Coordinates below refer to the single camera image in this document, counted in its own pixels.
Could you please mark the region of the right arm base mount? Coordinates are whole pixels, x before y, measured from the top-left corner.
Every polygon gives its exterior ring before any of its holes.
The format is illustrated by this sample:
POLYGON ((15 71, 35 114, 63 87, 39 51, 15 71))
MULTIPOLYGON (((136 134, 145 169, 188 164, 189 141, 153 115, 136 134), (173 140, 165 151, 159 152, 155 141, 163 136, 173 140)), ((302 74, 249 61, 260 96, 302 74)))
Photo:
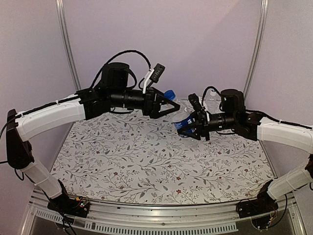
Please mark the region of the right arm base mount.
POLYGON ((236 204, 236 213, 240 218, 257 216, 266 213, 266 216, 252 219, 252 225, 258 230, 268 229, 277 215, 278 204, 269 196, 257 196, 256 199, 241 200, 236 204))

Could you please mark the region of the blue bottle cap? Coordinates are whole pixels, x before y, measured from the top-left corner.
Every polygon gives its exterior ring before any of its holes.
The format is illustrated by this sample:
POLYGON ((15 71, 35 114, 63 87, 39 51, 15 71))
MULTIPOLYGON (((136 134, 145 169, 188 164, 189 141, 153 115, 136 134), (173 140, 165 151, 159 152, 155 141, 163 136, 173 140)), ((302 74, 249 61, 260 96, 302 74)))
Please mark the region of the blue bottle cap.
POLYGON ((173 90, 167 90, 164 93, 164 97, 167 98, 168 100, 173 101, 176 98, 176 95, 173 90))

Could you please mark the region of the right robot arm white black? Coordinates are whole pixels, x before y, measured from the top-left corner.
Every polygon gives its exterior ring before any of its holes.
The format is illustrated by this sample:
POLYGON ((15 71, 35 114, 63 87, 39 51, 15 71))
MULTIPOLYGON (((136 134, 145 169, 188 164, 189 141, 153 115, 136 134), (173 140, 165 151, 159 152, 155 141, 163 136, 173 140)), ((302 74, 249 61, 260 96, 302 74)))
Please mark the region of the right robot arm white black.
POLYGON ((191 114, 194 122, 178 129, 180 135, 196 140, 209 140, 210 132, 233 130, 238 136, 252 141, 271 141, 310 154, 307 163, 296 167, 285 175, 271 180, 261 188, 253 202, 256 213, 264 213, 272 205, 272 200, 297 190, 313 181, 313 128, 298 123, 282 121, 261 111, 247 110, 244 94, 236 89, 220 92, 221 113, 208 113, 196 94, 188 99, 194 108, 191 114))

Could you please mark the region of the aluminium front rail frame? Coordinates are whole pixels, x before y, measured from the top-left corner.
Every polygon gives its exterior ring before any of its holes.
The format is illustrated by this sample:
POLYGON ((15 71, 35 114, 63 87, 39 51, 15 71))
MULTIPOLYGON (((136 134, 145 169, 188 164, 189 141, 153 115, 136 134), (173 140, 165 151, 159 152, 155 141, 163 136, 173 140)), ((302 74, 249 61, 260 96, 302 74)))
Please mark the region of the aluminium front rail frame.
POLYGON ((278 201, 270 213, 242 218, 237 202, 202 205, 156 206, 92 200, 86 218, 65 223, 47 208, 44 194, 35 189, 27 205, 22 235, 306 235, 293 194, 278 201))

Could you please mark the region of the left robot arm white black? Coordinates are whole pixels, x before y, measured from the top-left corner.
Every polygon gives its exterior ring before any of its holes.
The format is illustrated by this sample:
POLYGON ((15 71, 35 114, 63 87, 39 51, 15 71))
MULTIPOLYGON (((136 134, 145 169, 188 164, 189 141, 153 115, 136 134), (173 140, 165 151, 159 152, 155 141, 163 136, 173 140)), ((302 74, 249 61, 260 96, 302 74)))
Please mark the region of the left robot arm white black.
POLYGON ((19 113, 10 110, 2 130, 6 133, 8 164, 28 176, 61 212, 69 212, 73 207, 72 200, 62 183, 34 159, 29 140, 63 124, 96 118, 114 107, 138 109, 144 116, 154 119, 178 111, 179 104, 151 86, 158 82, 164 70, 161 64, 149 69, 143 89, 136 90, 134 86, 127 85, 128 76, 133 74, 128 64, 106 63, 100 70, 101 79, 97 85, 32 110, 19 113))

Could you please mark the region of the aluminium corner post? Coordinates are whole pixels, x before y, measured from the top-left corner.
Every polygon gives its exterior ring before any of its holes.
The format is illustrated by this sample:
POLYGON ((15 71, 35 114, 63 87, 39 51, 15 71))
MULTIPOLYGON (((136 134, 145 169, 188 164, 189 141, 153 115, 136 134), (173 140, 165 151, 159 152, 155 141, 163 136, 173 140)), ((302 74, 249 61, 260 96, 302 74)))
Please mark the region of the aluminium corner post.
POLYGON ((244 91, 243 91, 245 98, 248 97, 248 94, 252 85, 254 73, 256 70, 258 57, 261 51, 262 40, 263 40, 264 31, 266 27, 266 21, 267 21, 267 14, 268 14, 268 0, 261 0, 260 15, 259 15, 259 21, 257 24, 256 37, 255 37, 252 57, 251 57, 251 61, 249 64, 249 68, 248 68, 248 72, 246 76, 246 82, 245 82, 244 91))
POLYGON ((70 74, 72 77, 72 81, 74 84, 75 89, 78 91, 81 89, 81 83, 78 77, 75 61, 74 61, 74 56, 71 50, 71 45, 70 45, 70 38, 68 34, 68 29, 67 29, 67 22, 66 22, 66 14, 65 14, 65 8, 64 8, 64 3, 62 0, 56 0, 56 10, 57 10, 57 15, 58 15, 58 21, 60 25, 60 31, 61 31, 61 36, 63 40, 63 45, 65 48, 65 54, 68 62, 68 67, 70 70, 70 74))

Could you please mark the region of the floral patterned table mat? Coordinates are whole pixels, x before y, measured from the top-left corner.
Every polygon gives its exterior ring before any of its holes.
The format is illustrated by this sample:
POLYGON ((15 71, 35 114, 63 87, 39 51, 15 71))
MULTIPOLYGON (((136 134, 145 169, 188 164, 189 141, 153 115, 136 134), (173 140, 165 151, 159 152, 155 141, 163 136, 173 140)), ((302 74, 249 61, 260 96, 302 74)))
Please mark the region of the floral patterned table mat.
POLYGON ((256 141, 212 133, 190 142, 170 116, 140 111, 74 123, 51 174, 72 195, 155 205, 252 198, 275 176, 256 141))

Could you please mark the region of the right aluminium corner post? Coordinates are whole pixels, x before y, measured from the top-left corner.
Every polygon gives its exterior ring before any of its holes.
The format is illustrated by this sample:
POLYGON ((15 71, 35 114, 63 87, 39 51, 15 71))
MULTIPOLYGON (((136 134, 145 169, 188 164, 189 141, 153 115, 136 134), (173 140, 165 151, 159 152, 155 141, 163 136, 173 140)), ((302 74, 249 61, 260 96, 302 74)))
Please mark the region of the right aluminium corner post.
POLYGON ((252 57, 251 57, 251 61, 249 64, 249 68, 248 68, 248 72, 246 76, 246 82, 245 82, 244 91, 243 91, 245 98, 248 97, 248 94, 252 85, 254 73, 256 70, 258 57, 261 51, 262 40, 263 40, 264 31, 266 27, 266 21, 267 21, 267 14, 268 14, 268 0, 261 0, 260 15, 259 15, 259 21, 257 24, 256 37, 255 37, 252 57))

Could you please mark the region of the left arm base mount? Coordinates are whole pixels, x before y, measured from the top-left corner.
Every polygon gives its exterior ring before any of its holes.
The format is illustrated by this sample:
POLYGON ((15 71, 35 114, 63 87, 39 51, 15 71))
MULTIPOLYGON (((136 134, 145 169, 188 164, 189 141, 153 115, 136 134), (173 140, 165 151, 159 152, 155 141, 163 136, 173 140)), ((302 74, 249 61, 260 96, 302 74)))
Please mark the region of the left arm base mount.
POLYGON ((47 208, 61 214, 86 218, 89 213, 90 201, 81 196, 72 199, 68 195, 62 194, 50 199, 47 208))

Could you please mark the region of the Pepsi bottle blue label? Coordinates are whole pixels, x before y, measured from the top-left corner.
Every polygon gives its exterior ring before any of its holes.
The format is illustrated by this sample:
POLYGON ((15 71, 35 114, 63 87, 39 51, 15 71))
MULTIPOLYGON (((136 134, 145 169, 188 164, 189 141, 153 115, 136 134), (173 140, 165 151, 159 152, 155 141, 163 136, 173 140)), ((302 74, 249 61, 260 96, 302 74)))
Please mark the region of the Pepsi bottle blue label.
POLYGON ((183 100, 180 98, 177 98, 177 100, 180 104, 180 109, 172 114, 172 123, 178 130, 184 126, 189 125, 188 121, 190 120, 190 111, 183 100))

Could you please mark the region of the left aluminium corner post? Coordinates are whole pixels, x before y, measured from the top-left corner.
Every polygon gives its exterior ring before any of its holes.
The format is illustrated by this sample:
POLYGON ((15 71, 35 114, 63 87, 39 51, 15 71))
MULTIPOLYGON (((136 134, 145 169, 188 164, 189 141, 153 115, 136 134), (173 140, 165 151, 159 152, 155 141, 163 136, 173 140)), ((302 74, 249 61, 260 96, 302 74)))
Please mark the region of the left aluminium corner post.
POLYGON ((74 84, 75 89, 78 91, 81 89, 81 83, 78 77, 75 61, 74 61, 74 56, 71 50, 71 45, 70 45, 70 38, 68 34, 68 29, 67 29, 67 22, 66 22, 66 14, 65 14, 65 8, 64 8, 64 3, 62 0, 56 0, 56 10, 57 10, 57 15, 58 15, 58 21, 60 25, 60 31, 61 31, 61 36, 63 40, 63 45, 65 48, 65 54, 68 62, 68 67, 70 70, 70 74, 72 77, 72 81, 74 84))

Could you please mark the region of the clear bottle white cap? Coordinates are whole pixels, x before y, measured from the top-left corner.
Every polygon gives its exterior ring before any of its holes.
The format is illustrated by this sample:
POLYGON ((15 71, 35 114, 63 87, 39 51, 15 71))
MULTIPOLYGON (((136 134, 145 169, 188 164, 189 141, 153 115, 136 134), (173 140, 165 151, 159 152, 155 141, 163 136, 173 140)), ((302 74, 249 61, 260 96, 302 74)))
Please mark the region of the clear bottle white cap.
POLYGON ((220 96, 217 91, 210 88, 207 92, 207 97, 204 99, 205 107, 211 114, 215 114, 219 105, 220 96))

